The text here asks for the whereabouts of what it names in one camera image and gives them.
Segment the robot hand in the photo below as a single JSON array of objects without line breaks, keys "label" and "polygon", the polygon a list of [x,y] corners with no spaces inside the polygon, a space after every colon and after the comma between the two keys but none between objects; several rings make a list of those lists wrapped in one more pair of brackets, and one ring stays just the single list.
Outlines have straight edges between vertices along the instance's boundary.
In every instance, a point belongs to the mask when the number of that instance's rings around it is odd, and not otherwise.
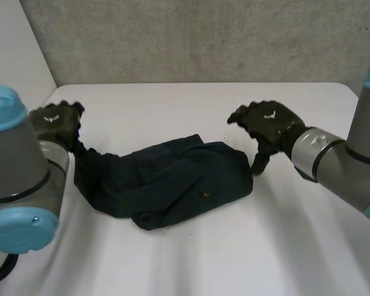
[{"label": "robot hand", "polygon": [[66,151],[73,152],[84,110],[79,102],[70,105],[62,101],[59,105],[49,104],[32,111],[29,119],[40,141],[55,142]]},{"label": "robot hand", "polygon": [[258,141],[258,153],[252,165],[255,176],[263,173],[270,156],[283,151],[290,158],[290,150],[286,149],[286,142],[291,141],[290,130],[303,132],[308,129],[296,114],[275,101],[252,102],[248,107],[242,105],[232,113],[228,123],[237,123]]}]

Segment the white tabletop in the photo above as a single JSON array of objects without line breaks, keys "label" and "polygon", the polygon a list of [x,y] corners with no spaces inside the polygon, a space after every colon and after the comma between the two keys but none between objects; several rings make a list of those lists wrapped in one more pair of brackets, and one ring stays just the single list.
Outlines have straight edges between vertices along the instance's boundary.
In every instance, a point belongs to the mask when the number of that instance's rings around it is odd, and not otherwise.
[{"label": "white tabletop", "polygon": [[[256,142],[226,124],[239,105],[276,100],[345,138],[357,102],[336,83],[73,85],[49,102],[61,100],[85,106],[81,138],[99,152],[126,155],[198,133],[250,163]],[[304,181],[285,155],[272,158],[250,196],[151,232],[93,210],[73,170],[58,238],[20,256],[0,295],[370,295],[370,221]]]}]

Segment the fabric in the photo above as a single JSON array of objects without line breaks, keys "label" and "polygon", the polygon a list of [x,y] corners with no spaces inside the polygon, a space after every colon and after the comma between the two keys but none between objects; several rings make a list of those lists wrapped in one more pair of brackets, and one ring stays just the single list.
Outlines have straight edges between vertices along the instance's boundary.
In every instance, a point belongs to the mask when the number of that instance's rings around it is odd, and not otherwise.
[{"label": "fabric", "polygon": [[247,156],[199,135],[119,157],[75,151],[76,187],[96,210],[132,218],[146,230],[188,220],[247,196],[253,189]]}]

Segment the glove finger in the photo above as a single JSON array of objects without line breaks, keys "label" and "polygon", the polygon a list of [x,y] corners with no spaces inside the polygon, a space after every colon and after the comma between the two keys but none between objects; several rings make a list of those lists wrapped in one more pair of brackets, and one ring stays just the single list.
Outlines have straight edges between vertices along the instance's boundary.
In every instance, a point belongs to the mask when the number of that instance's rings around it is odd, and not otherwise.
[{"label": "glove finger", "polygon": [[252,109],[256,108],[258,106],[258,103],[256,102],[251,102],[249,106],[241,105],[240,107],[237,108],[235,112],[233,112],[230,117],[228,118],[228,123],[234,123],[236,122],[238,125],[243,126],[242,118],[244,117],[245,114],[247,114],[249,111]]},{"label": "glove finger", "polygon": [[72,107],[76,108],[78,113],[80,113],[80,117],[82,116],[82,113],[84,113],[85,111],[85,108],[84,106],[82,106],[82,104],[80,102],[75,102]]},{"label": "glove finger", "polygon": [[244,114],[247,111],[247,106],[241,105],[240,107],[237,108],[236,111],[234,111],[230,117],[228,118],[228,123],[241,123],[241,119],[244,116]]},{"label": "glove finger", "polygon": [[262,153],[257,153],[253,164],[251,166],[251,171],[254,176],[260,176],[266,169],[267,164],[270,161],[270,155],[265,155]]},{"label": "glove finger", "polygon": [[264,139],[256,136],[258,141],[258,153],[253,160],[251,170],[254,176],[260,176],[267,167],[267,164],[270,161],[270,157],[278,151],[274,148],[273,145],[266,142]]}]

